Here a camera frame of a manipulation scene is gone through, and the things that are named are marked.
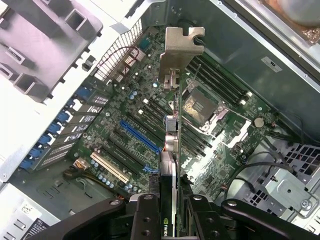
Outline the blue card retention clip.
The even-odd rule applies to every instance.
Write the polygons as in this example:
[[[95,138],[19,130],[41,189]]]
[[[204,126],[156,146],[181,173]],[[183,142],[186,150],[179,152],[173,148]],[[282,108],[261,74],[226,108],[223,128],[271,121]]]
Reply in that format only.
[[[56,139],[54,138],[54,136],[50,133],[45,133],[43,134],[39,139],[38,139],[38,143],[40,145],[49,145],[51,146],[52,143],[55,141]]]
[[[93,93],[93,90],[91,88],[88,88],[86,86],[80,86],[74,93],[74,95],[81,100],[87,101]]]
[[[70,120],[73,118],[73,115],[68,111],[61,111],[56,116],[56,121],[61,124],[68,124]]]
[[[59,135],[63,129],[63,125],[59,122],[52,122],[46,131],[52,135]]]
[[[67,102],[66,106],[69,109],[72,109],[77,112],[83,106],[83,104],[78,99],[72,98]]]
[[[40,147],[33,147],[26,157],[22,160],[19,167],[24,170],[30,170],[36,166],[36,162],[44,156],[46,149]]]

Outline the green motherboard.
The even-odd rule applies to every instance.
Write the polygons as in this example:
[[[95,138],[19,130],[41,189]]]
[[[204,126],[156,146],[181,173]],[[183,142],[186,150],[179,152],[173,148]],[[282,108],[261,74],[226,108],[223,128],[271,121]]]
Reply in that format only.
[[[122,200],[147,191],[150,175],[159,171],[160,153],[135,138],[120,121],[130,124],[163,151],[164,119],[173,112],[173,93],[166,92],[158,80],[164,43],[164,28],[143,35],[135,45],[142,60],[126,72],[122,83],[113,86],[109,102],[69,153],[74,167],[80,169],[79,180],[93,181]],[[187,79],[203,84],[228,109],[211,135],[188,125],[182,109],[180,172],[189,177],[195,192],[214,197],[226,190],[229,178],[241,166],[279,160],[274,150],[259,148],[277,120],[267,103],[207,54],[194,57],[183,71],[183,91]],[[257,117],[264,119],[262,128],[254,126]],[[90,157],[92,152],[130,176],[129,182],[123,183],[95,162]]]

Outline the grey plastic parts rack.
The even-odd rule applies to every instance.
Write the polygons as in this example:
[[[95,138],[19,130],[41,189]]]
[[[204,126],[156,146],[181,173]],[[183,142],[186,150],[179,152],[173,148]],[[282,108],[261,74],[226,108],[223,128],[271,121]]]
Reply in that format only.
[[[0,0],[0,77],[43,102],[98,37],[89,0]]]

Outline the blue expansion slot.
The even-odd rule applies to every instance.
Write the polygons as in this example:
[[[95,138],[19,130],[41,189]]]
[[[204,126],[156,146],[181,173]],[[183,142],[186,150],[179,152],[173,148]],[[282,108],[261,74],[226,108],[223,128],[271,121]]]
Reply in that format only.
[[[140,142],[145,144],[150,150],[152,150],[157,155],[162,151],[160,147],[158,147],[155,143],[151,142],[147,137],[142,135],[138,130],[136,130],[126,121],[121,120],[119,123],[125,130],[131,133],[135,138],[137,138]]]

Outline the black open PC case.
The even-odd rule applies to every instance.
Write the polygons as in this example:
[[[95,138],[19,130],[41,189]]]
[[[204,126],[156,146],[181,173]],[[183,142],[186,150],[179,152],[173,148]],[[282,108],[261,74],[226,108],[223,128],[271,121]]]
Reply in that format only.
[[[50,192],[63,212],[60,221],[103,200],[120,199],[94,181],[79,180],[81,170],[74,167],[70,152],[110,101],[113,86],[121,84],[127,71],[143,59],[135,46],[149,30],[164,28],[166,38],[167,27],[182,28],[184,35],[189,28],[203,27],[205,35],[194,39],[204,47],[197,56],[207,54],[277,116],[259,145],[261,150],[275,151],[277,162],[242,165],[229,178],[225,191],[209,196],[191,186],[194,194],[220,205],[236,199],[229,198],[228,192],[245,169],[269,166],[296,174],[273,140],[320,146],[320,0],[88,0],[86,5],[103,28],[43,102],[35,102],[0,77],[0,183]],[[88,100],[75,96],[80,86],[92,89]],[[79,100],[82,107],[69,109],[70,99]],[[62,111],[73,118],[68,124],[60,123],[64,129],[52,134],[52,145],[39,144],[43,134],[51,134],[47,128],[58,123],[56,117]],[[44,155],[32,169],[20,168],[34,147],[46,149]],[[160,157],[154,175],[159,177],[160,214]],[[179,237],[164,238],[160,214],[160,240],[198,240],[182,224],[181,180],[180,190]],[[129,203],[148,192],[149,179],[147,191],[120,200]]]

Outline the grey power supply unit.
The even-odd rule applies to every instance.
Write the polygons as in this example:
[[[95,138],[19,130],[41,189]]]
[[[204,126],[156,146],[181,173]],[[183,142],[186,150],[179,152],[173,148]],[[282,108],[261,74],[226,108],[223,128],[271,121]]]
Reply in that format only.
[[[30,240],[63,217],[50,192],[28,184],[0,182],[0,240]]]

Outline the CPU socket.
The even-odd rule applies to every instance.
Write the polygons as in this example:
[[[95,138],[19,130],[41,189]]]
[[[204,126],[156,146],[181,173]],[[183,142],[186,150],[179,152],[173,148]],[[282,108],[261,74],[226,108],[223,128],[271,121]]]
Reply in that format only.
[[[229,110],[202,83],[190,78],[186,83],[182,92],[183,118],[197,132],[210,136]]]

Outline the white expansion slot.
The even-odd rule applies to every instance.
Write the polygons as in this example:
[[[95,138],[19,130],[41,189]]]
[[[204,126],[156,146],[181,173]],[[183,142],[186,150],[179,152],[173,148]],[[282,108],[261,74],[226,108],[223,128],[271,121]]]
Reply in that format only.
[[[113,163],[111,163],[106,158],[102,157],[97,152],[92,152],[90,157],[97,162],[100,166],[102,166],[105,170],[110,172],[114,177],[116,177],[121,182],[127,184],[130,180],[130,176],[123,173],[117,166],[115,166]]]

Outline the silver metal disk bay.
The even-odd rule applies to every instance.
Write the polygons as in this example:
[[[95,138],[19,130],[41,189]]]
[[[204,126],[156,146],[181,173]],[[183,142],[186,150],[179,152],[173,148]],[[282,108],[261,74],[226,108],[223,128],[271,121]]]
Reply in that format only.
[[[256,166],[243,170],[232,182],[228,198],[258,209],[320,236],[320,145],[272,140],[295,170]]]

